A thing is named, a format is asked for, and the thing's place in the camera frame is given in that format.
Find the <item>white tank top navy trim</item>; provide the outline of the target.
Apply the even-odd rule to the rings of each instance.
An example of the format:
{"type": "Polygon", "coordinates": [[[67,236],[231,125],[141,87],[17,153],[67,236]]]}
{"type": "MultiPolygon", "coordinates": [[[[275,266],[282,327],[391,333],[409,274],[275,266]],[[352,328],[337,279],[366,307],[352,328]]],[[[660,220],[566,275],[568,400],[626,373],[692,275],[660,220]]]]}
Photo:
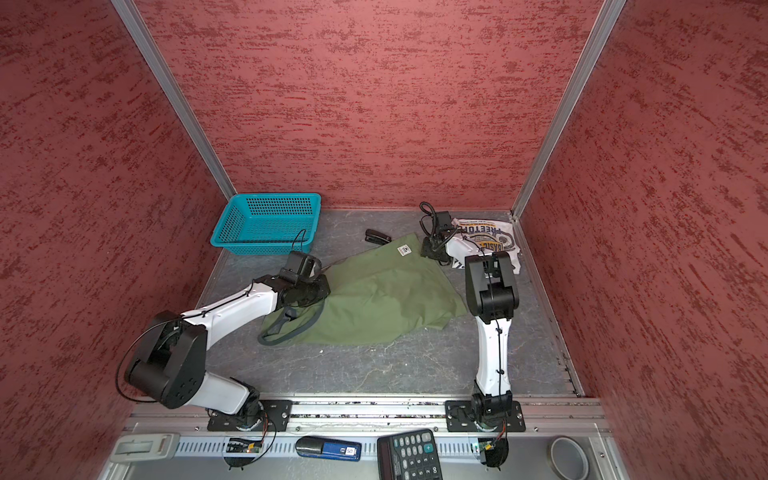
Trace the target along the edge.
{"type": "Polygon", "coordinates": [[[446,252],[453,269],[463,269],[465,259],[472,255],[486,256],[493,252],[507,252],[514,274],[521,273],[518,258],[520,247],[514,238],[511,223],[495,220],[453,219],[452,225],[458,228],[458,232],[447,242],[446,252]]]}

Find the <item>green tank top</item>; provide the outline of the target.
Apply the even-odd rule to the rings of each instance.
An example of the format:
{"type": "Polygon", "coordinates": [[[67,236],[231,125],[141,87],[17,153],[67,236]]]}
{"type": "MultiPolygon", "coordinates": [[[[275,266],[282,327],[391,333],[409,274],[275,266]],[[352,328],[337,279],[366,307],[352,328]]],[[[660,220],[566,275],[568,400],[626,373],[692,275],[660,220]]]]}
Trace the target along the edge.
{"type": "Polygon", "coordinates": [[[388,343],[416,328],[443,329],[467,308],[414,233],[349,257],[325,272],[330,294],[265,317],[263,346],[388,343]]]}

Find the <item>small black stapler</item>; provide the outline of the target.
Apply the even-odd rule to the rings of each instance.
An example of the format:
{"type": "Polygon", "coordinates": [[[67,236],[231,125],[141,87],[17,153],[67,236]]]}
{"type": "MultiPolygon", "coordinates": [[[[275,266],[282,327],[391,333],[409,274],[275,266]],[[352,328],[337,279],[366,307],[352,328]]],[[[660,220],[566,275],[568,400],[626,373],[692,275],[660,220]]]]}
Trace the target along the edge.
{"type": "Polygon", "coordinates": [[[387,245],[392,242],[392,238],[374,229],[367,229],[365,231],[365,241],[376,245],[387,245]]]}

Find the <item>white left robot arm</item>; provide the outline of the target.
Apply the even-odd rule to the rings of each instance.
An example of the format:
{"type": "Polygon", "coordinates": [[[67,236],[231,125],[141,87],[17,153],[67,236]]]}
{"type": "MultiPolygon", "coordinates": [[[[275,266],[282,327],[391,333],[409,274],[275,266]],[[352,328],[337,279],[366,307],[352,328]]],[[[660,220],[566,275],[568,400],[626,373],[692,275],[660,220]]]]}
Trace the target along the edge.
{"type": "Polygon", "coordinates": [[[117,372],[148,403],[167,409],[201,407],[241,431],[264,427],[267,416],[257,389],[208,372],[207,352],[227,335],[276,311],[281,316],[259,342],[280,343],[276,335],[296,318],[295,309],[317,305],[321,313],[329,294],[321,261],[293,251],[276,275],[253,279],[243,290],[197,310],[158,314],[129,347],[117,372]]]}

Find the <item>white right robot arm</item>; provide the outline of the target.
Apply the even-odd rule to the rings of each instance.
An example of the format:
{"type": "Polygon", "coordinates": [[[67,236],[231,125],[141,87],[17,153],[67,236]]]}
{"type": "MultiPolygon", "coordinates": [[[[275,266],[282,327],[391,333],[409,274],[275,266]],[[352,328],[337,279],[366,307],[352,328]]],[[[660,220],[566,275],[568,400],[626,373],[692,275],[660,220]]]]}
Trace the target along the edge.
{"type": "Polygon", "coordinates": [[[519,417],[507,373],[511,320],[520,303],[516,275],[521,264],[512,226],[456,219],[428,202],[419,208],[425,235],[421,255],[464,271],[467,308],[478,327],[471,418],[480,430],[501,433],[519,417]]]}

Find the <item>teal plastic laundry basket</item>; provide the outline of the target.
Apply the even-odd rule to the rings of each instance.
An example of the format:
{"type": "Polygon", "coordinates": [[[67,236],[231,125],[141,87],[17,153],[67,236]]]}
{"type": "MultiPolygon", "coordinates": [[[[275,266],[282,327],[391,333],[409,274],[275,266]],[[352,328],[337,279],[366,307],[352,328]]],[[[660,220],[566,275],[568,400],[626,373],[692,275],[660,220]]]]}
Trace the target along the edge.
{"type": "Polygon", "coordinates": [[[317,193],[238,194],[223,210],[210,243],[240,256],[308,253],[321,206],[317,193]]]}

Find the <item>blue black handheld device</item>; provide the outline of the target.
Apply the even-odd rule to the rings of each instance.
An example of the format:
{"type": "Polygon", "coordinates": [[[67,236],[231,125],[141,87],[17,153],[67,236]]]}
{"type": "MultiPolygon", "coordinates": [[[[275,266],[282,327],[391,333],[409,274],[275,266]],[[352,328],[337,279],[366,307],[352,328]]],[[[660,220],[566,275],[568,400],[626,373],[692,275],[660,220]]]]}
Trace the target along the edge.
{"type": "Polygon", "coordinates": [[[362,444],[327,437],[303,436],[296,441],[295,451],[300,457],[358,462],[362,455],[362,444]]]}

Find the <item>left small circuit board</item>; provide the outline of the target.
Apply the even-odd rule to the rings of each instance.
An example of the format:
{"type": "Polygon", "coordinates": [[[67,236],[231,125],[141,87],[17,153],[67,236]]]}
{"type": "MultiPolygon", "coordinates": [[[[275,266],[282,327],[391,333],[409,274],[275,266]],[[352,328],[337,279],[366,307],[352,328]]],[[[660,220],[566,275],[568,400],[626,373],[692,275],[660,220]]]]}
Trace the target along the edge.
{"type": "Polygon", "coordinates": [[[261,452],[262,440],[234,438],[228,439],[225,453],[227,455],[257,455],[261,452]]]}

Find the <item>small circuit board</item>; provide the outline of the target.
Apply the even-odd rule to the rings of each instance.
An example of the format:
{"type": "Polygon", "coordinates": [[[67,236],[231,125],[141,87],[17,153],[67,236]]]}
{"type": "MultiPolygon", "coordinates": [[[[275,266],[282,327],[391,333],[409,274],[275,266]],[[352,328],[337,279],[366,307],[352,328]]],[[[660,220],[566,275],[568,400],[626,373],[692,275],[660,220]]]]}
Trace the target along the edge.
{"type": "Polygon", "coordinates": [[[500,469],[509,455],[506,439],[480,441],[478,443],[480,463],[489,468],[500,469]]]}
{"type": "Polygon", "coordinates": [[[227,455],[257,455],[261,452],[262,440],[234,438],[228,439],[225,453],[227,455]]]}

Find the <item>black calculator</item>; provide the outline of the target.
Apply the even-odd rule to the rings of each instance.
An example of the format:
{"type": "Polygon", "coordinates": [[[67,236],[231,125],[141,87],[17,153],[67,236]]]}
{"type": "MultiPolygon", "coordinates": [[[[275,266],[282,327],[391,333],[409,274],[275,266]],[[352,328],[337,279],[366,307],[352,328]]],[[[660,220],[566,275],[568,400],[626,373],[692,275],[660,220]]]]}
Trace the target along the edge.
{"type": "Polygon", "coordinates": [[[429,429],[379,437],[376,440],[380,480],[442,480],[433,432],[429,429]]]}

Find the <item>right small circuit board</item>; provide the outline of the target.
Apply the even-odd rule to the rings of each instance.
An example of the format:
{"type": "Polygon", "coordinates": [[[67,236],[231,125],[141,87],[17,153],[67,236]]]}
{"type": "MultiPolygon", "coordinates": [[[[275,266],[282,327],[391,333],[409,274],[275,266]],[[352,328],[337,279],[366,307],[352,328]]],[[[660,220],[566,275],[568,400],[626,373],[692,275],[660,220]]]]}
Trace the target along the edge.
{"type": "Polygon", "coordinates": [[[480,463],[489,468],[500,469],[509,455],[506,439],[480,441],[478,443],[480,463]]]}

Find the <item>grey tape roll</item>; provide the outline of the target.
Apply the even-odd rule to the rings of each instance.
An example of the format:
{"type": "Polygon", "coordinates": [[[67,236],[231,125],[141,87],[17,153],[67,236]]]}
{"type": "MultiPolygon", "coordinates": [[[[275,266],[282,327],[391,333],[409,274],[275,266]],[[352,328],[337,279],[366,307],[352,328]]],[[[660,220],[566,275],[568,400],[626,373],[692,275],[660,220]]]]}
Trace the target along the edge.
{"type": "Polygon", "coordinates": [[[561,480],[586,480],[590,474],[586,451],[573,438],[559,436],[552,439],[547,458],[551,470],[561,480]]]}

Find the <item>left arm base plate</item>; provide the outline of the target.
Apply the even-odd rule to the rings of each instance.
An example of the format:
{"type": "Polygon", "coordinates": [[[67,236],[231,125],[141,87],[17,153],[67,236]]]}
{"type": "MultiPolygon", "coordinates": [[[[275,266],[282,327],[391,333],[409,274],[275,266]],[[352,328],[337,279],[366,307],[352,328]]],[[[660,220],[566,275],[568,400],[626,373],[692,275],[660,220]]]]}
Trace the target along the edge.
{"type": "Polygon", "coordinates": [[[291,400],[259,399],[247,401],[236,414],[208,410],[207,430],[250,434],[271,428],[273,431],[284,432],[287,429],[292,407],[291,400]]]}

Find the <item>aluminium rail frame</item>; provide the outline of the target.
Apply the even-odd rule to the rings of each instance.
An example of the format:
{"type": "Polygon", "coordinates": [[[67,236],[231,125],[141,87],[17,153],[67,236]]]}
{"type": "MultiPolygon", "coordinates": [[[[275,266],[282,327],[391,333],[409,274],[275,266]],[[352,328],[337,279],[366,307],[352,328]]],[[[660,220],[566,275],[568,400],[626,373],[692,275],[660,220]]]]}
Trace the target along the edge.
{"type": "MultiPolygon", "coordinates": [[[[302,436],[345,438],[362,444],[362,459],[376,457],[380,436],[429,429],[437,442],[444,463],[479,462],[480,441],[496,433],[449,432],[444,403],[462,400],[451,396],[429,395],[278,395],[265,399],[291,400],[293,407],[284,432],[271,428],[242,434],[209,432],[209,414],[201,407],[184,406],[166,410],[155,404],[139,405],[129,416],[120,437],[129,434],[178,433],[181,438],[178,458],[245,457],[288,459],[295,457],[295,443],[302,436]],[[257,455],[227,455],[229,438],[262,440],[257,455]]],[[[526,431],[508,433],[512,455],[522,452],[523,442],[567,436],[582,442],[590,465],[590,476],[597,479],[626,479],[629,474],[620,456],[600,400],[595,398],[522,397],[519,400],[526,431]]],[[[124,478],[128,463],[109,460],[106,477],[124,478]]]]}

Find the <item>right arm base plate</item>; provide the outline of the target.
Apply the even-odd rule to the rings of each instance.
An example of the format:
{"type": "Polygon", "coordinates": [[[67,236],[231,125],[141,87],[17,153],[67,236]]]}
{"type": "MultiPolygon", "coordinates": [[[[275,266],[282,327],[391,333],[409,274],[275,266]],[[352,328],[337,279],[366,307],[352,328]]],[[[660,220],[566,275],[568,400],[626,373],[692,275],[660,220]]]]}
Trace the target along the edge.
{"type": "Polygon", "coordinates": [[[449,432],[500,433],[503,423],[508,433],[526,431],[521,405],[515,400],[506,405],[492,402],[490,408],[480,408],[470,400],[448,400],[444,409],[449,432]]]}

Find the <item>grey metal corner post right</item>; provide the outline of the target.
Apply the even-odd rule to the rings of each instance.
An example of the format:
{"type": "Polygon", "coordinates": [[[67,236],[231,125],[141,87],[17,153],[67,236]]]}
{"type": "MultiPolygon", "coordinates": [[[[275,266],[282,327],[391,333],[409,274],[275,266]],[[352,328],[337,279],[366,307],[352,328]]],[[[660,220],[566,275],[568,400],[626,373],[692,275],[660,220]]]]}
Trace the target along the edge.
{"type": "Polygon", "coordinates": [[[625,0],[605,0],[602,3],[530,172],[511,209],[511,218],[514,222],[519,222],[522,219],[525,208],[533,196],[625,5],[625,0]]]}

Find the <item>grey metal corner post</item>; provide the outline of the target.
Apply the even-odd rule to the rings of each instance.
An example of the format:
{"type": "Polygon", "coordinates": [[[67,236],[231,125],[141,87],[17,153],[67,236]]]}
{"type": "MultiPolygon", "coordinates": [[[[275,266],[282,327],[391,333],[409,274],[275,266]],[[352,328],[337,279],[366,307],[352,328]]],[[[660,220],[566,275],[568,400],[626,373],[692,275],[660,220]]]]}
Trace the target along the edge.
{"type": "Polygon", "coordinates": [[[176,81],[167,61],[163,57],[160,48],[153,39],[136,3],[130,0],[111,0],[110,3],[116,10],[136,47],[139,49],[143,59],[204,161],[215,183],[218,185],[224,197],[229,200],[237,193],[237,191],[191,105],[176,81]]]}
{"type": "Polygon", "coordinates": [[[605,0],[602,3],[530,172],[511,209],[511,218],[514,222],[519,222],[522,219],[525,208],[533,196],[625,5],[625,0],[605,0]]]}

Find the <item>grey metal corner post left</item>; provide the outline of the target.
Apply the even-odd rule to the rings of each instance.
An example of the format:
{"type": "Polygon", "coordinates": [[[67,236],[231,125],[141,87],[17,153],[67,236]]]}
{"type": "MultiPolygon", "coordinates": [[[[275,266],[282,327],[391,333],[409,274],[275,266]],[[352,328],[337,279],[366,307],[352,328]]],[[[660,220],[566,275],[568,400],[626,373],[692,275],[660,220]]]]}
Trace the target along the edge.
{"type": "Polygon", "coordinates": [[[237,191],[191,105],[176,81],[167,61],[163,57],[160,48],[153,39],[136,3],[130,0],[111,0],[110,3],[116,10],[136,47],[139,49],[143,59],[204,161],[215,183],[218,185],[224,197],[229,200],[237,193],[237,191]]]}

